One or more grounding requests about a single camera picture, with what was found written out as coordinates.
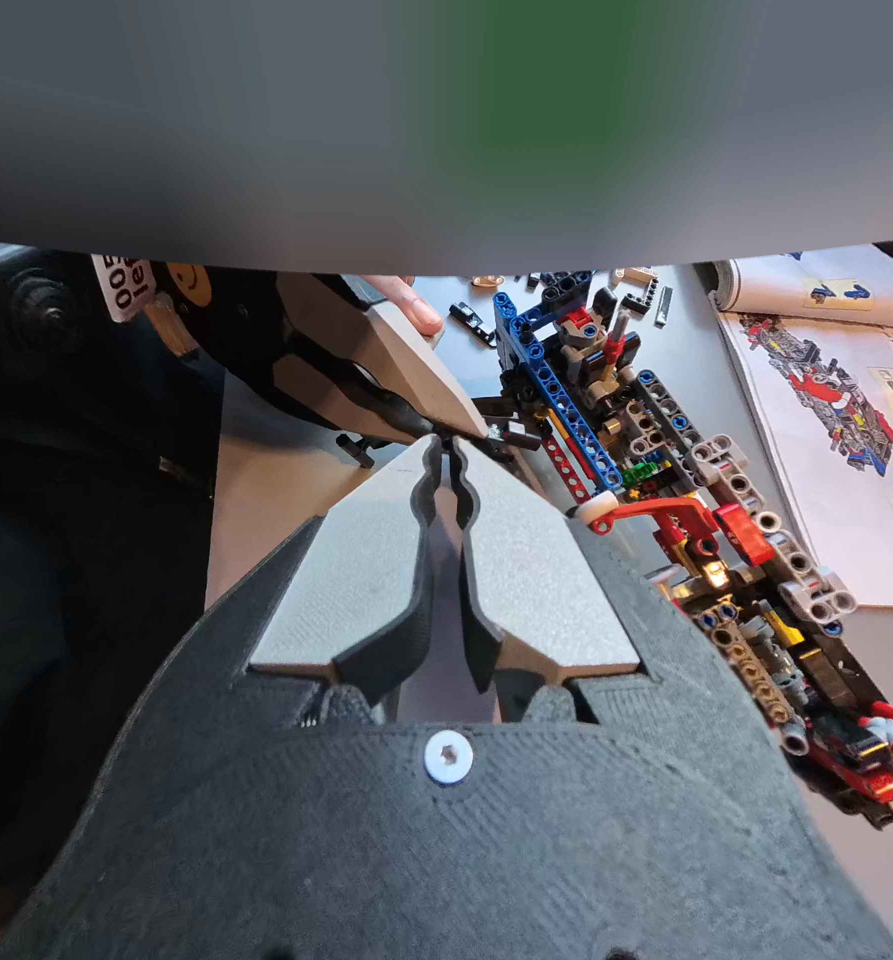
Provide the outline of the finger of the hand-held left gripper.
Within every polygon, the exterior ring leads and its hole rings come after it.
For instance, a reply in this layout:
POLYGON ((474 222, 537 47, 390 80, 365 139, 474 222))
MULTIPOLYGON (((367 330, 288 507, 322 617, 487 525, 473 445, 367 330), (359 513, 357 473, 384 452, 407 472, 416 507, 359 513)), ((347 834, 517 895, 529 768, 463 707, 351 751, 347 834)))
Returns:
POLYGON ((275 387, 332 429, 407 445, 436 432, 398 395, 374 388, 363 375, 354 374, 342 386, 347 392, 295 353, 275 363, 275 387))
POLYGON ((279 273, 286 354, 344 393, 353 375, 396 394, 437 430, 484 440, 488 427, 468 393, 403 312, 356 275, 279 273))

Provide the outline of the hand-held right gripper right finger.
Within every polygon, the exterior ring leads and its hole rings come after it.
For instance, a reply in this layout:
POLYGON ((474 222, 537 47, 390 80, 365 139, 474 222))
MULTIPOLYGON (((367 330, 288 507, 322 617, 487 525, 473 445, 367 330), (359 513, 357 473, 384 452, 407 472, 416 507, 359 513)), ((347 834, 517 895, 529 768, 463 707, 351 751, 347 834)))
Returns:
POLYGON ((553 686, 637 671, 641 659, 572 522, 467 439, 453 438, 450 470, 464 655, 477 690, 497 670, 553 686))

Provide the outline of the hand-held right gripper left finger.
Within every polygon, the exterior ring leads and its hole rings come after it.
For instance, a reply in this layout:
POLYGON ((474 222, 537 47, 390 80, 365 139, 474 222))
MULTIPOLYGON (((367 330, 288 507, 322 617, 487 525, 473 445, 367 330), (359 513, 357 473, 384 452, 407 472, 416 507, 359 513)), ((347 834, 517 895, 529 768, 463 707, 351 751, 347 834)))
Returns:
POLYGON ((416 440, 333 505, 262 630, 253 670, 357 688, 370 706, 429 652, 440 438, 416 440))

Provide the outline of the small black stickered panel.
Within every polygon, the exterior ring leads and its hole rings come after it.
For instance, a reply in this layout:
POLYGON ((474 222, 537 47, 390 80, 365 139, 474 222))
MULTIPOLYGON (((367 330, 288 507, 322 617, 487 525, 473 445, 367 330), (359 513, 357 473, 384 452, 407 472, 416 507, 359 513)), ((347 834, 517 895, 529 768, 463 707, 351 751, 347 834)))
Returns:
POLYGON ((525 423, 515 417, 485 416, 487 440, 496 448, 538 450, 544 442, 536 424, 525 423))

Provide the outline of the toy brick car chassis model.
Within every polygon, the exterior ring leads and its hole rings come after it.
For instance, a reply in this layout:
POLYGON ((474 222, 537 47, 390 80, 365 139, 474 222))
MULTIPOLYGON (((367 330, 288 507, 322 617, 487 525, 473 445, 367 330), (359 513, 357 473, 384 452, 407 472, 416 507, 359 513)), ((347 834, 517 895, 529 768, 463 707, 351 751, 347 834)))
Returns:
POLYGON ((536 425, 584 523, 649 518, 668 565, 650 579, 740 679, 794 772, 875 829, 893 824, 893 704, 850 653, 858 607, 751 481, 728 435, 697 429, 636 369, 639 315, 606 288, 519 312, 492 297, 503 389, 492 409, 536 425))

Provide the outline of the grey desk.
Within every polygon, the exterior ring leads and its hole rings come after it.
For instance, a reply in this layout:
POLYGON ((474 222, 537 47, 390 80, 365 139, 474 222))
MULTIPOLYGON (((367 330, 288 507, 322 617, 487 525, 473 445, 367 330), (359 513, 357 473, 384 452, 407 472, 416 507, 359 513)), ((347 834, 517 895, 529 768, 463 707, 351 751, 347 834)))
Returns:
MULTIPOLYGON (((640 324, 641 366, 653 370, 704 436, 728 434, 750 460, 752 481, 781 507, 756 422, 749 412, 717 318, 691 266, 658 269, 672 288, 668 322, 640 324)), ((429 655, 401 690, 397 718, 475 722, 497 719, 494 692, 477 693, 460 637, 460 530, 449 462, 431 530, 434 624, 429 655)), ((361 483, 367 472, 342 454, 333 434, 282 414, 229 375, 224 392, 205 605, 213 603, 309 517, 361 483)), ((893 608, 863 607, 845 622, 846 643, 893 703, 893 608)), ((893 826, 875 831, 811 791, 813 819, 857 887, 893 930, 893 826)))

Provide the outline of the person's left hand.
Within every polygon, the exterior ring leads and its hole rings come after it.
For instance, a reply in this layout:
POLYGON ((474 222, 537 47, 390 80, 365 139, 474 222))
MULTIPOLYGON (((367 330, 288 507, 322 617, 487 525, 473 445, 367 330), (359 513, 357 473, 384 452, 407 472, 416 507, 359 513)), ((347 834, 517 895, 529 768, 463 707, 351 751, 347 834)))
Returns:
POLYGON ((440 313, 423 299, 408 278, 400 275, 360 274, 360 279, 389 303, 397 306, 411 325, 426 339, 439 337, 444 329, 440 313))

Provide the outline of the small black stickered piece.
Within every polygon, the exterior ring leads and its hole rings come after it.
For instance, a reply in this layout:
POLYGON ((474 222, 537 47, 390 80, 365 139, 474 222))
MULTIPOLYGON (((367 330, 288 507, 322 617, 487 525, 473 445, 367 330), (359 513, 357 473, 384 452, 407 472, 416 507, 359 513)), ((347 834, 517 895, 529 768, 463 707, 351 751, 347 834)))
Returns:
POLYGON ((489 349, 497 348, 497 332, 488 328, 477 312, 463 301, 449 306, 449 315, 461 324, 475 339, 489 349))

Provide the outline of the pile of loose toy pieces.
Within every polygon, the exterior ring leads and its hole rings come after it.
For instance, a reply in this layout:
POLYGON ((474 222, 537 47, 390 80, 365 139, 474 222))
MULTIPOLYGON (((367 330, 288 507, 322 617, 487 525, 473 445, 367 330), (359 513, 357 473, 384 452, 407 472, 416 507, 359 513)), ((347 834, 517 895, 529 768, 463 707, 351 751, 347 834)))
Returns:
POLYGON ((556 310, 577 300, 586 301, 594 273, 590 270, 573 272, 531 273, 529 282, 542 286, 538 305, 545 311, 556 310))

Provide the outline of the person's black jacket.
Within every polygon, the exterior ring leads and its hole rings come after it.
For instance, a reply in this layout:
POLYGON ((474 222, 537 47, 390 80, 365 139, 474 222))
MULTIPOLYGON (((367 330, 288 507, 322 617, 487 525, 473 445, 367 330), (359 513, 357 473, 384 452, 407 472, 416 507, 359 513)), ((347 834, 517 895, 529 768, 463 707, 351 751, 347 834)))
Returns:
POLYGON ((204 609, 224 374, 0 384, 0 925, 204 609))

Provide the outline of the building instruction booklet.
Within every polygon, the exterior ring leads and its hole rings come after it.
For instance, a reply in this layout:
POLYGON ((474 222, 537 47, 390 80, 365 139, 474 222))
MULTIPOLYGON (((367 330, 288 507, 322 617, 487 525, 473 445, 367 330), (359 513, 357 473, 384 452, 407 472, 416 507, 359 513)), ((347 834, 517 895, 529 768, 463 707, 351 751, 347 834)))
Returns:
POLYGON ((710 299, 807 549, 893 607, 893 256, 863 244, 713 261, 710 299))

